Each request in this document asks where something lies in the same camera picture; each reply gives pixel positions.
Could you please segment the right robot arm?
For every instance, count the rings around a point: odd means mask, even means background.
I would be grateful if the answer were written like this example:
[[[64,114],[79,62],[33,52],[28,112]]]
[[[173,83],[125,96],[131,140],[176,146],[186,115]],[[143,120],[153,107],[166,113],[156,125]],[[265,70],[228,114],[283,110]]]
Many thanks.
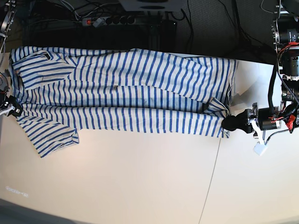
[[[4,4],[0,6],[0,66],[4,62],[6,52],[6,39],[8,32],[13,24],[14,16],[16,14],[16,1],[5,0]],[[19,117],[22,113],[22,107],[17,103],[14,96],[7,96],[9,91],[9,84],[7,77],[0,73],[0,114],[6,116]]]

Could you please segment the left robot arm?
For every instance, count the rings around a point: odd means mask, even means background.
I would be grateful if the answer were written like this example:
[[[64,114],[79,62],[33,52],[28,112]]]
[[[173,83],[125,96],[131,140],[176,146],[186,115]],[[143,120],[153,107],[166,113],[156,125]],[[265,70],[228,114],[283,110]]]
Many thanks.
[[[258,136],[268,130],[278,130],[281,123],[292,133],[299,127],[299,2],[279,0],[273,11],[271,30],[274,38],[276,60],[268,88],[267,108],[259,109],[257,103],[251,109],[234,116],[229,115],[221,126],[228,131],[237,129]],[[281,80],[281,104],[273,105],[275,79]]]

